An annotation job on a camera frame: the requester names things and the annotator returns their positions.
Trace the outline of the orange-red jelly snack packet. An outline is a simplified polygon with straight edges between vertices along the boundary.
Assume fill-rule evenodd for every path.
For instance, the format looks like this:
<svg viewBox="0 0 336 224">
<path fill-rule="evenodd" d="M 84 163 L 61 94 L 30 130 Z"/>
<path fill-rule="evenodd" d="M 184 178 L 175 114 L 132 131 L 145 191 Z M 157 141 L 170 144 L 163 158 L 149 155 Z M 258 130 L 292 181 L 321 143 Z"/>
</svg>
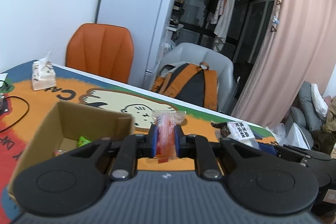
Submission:
<svg viewBox="0 0 336 224">
<path fill-rule="evenodd" d="M 175 126 L 185 120 L 185 111 L 155 110 L 152 117 L 154 129 L 154 158 L 159 164 L 176 158 Z"/>
</svg>

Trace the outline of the white labelled snack pack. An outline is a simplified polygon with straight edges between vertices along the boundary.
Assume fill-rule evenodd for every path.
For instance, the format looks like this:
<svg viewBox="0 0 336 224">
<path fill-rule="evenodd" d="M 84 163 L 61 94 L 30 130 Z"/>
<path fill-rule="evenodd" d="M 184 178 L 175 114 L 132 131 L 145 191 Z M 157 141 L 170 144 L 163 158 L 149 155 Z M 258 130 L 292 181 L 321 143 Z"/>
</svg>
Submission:
<svg viewBox="0 0 336 224">
<path fill-rule="evenodd" d="M 228 122 L 227 123 L 230 138 L 236 141 L 247 141 L 255 139 L 255 136 L 247 122 Z"/>
</svg>

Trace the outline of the green snack packet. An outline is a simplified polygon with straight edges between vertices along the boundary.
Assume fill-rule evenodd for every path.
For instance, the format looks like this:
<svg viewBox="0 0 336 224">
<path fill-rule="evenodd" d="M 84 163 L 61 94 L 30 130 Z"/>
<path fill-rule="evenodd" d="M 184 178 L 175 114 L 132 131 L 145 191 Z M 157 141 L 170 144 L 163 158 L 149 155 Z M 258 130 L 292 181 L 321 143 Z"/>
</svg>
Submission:
<svg viewBox="0 0 336 224">
<path fill-rule="evenodd" d="M 84 136 L 80 136 L 79 139 L 78 139 L 78 142 L 77 142 L 77 147 L 82 147 L 84 145 L 87 145 L 89 143 L 91 143 L 92 141 L 87 139 L 86 137 Z"/>
</svg>

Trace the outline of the grey sofa cushions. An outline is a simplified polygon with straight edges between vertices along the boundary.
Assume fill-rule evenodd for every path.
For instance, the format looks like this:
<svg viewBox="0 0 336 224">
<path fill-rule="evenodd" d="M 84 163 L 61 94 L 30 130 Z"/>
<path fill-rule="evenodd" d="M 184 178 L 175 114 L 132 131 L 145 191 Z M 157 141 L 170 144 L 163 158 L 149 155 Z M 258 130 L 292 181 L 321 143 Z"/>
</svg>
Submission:
<svg viewBox="0 0 336 224">
<path fill-rule="evenodd" d="M 304 81 L 285 120 L 289 144 L 331 154 L 335 145 L 335 99 L 327 103 L 317 84 Z"/>
</svg>

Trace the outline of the orange black backpack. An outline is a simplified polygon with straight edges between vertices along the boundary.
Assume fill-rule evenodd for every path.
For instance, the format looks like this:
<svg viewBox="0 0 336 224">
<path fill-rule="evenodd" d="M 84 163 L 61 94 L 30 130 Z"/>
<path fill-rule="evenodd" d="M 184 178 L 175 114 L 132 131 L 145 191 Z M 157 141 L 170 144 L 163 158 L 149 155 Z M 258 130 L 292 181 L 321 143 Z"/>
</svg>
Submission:
<svg viewBox="0 0 336 224">
<path fill-rule="evenodd" d="M 218 110 L 219 79 L 202 61 L 166 64 L 159 71 L 151 91 L 206 109 Z"/>
</svg>

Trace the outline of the brown cardboard box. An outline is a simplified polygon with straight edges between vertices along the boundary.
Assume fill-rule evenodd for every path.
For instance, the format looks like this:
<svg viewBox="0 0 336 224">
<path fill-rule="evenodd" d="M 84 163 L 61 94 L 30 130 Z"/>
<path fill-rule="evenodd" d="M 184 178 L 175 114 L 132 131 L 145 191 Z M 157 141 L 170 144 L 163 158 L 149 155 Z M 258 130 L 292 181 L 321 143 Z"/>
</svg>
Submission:
<svg viewBox="0 0 336 224">
<path fill-rule="evenodd" d="M 43 118 L 28 142 L 13 171 L 7 192 L 14 201 L 14 180 L 23 170 L 52 159 L 55 151 L 75 149 L 82 135 L 94 141 L 109 137 L 123 140 L 134 133 L 134 119 L 130 114 L 99 107 L 59 101 Z"/>
</svg>

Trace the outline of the orange chair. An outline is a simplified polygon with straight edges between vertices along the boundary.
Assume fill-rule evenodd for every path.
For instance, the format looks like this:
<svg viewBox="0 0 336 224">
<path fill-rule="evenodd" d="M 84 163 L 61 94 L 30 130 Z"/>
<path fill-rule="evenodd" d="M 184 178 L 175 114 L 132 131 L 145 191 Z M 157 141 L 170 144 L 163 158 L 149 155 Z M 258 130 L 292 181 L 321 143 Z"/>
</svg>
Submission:
<svg viewBox="0 0 336 224">
<path fill-rule="evenodd" d="M 133 40 L 127 28 L 85 23 L 68 43 L 66 66 L 127 83 L 133 56 Z"/>
</svg>

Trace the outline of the white hanging towel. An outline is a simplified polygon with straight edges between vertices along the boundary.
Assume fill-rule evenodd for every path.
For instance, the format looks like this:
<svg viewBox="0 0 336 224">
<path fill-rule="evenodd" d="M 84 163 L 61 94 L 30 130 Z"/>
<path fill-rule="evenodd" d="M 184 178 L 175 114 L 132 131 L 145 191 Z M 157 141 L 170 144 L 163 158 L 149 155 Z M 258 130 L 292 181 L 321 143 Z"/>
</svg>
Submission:
<svg viewBox="0 0 336 224">
<path fill-rule="evenodd" d="M 236 0 L 227 0 L 222 16 L 218 20 L 218 24 L 215 27 L 215 46 L 219 48 L 220 45 L 225 43 L 228 29 L 230 27 L 232 13 L 234 10 Z"/>
</svg>

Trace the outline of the pink curtain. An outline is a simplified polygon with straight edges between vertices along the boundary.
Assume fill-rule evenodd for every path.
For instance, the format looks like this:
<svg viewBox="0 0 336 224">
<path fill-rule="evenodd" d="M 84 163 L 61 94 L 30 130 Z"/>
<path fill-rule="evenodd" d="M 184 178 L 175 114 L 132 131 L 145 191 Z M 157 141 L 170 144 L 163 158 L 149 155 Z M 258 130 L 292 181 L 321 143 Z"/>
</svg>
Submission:
<svg viewBox="0 0 336 224">
<path fill-rule="evenodd" d="M 335 67 L 335 0 L 276 0 L 273 16 L 232 112 L 268 127 L 284 118 L 303 82 L 325 90 Z"/>
</svg>

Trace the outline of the tissue pack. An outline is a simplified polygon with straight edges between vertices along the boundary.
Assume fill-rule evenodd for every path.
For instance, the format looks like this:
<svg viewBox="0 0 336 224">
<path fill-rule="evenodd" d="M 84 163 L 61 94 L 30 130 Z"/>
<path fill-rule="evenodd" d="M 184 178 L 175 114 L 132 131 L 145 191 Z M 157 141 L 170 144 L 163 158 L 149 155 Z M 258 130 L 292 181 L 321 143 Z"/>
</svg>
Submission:
<svg viewBox="0 0 336 224">
<path fill-rule="evenodd" d="M 34 91 L 56 87 L 56 73 L 50 61 L 51 51 L 33 62 L 31 84 Z"/>
</svg>

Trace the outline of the colourful cartoon table mat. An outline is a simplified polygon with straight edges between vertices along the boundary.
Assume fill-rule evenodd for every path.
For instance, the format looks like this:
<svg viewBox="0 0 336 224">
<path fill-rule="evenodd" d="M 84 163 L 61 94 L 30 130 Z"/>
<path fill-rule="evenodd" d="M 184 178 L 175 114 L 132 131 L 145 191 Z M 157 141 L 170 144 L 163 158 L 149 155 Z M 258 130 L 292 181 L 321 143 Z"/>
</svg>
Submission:
<svg viewBox="0 0 336 224">
<path fill-rule="evenodd" d="M 230 116 L 157 96 L 152 92 L 88 73 L 55 67 L 56 86 L 34 91 L 32 62 L 1 74 L 1 223 L 19 213 L 13 195 L 17 174 L 53 158 L 57 151 L 76 148 L 80 137 L 122 140 L 147 133 L 153 110 L 186 113 L 182 129 L 216 141 L 213 122 Z"/>
</svg>

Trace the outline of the white refrigerator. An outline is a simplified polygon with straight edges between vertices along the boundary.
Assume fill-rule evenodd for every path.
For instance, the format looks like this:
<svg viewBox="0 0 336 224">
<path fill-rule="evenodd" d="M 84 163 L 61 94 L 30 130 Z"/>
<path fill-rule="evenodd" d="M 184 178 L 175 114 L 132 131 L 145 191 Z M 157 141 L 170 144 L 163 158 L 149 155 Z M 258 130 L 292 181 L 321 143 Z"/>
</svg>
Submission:
<svg viewBox="0 0 336 224">
<path fill-rule="evenodd" d="M 134 57 L 128 83 L 149 89 L 162 57 L 175 0 L 100 0 L 97 23 L 130 31 Z"/>
</svg>

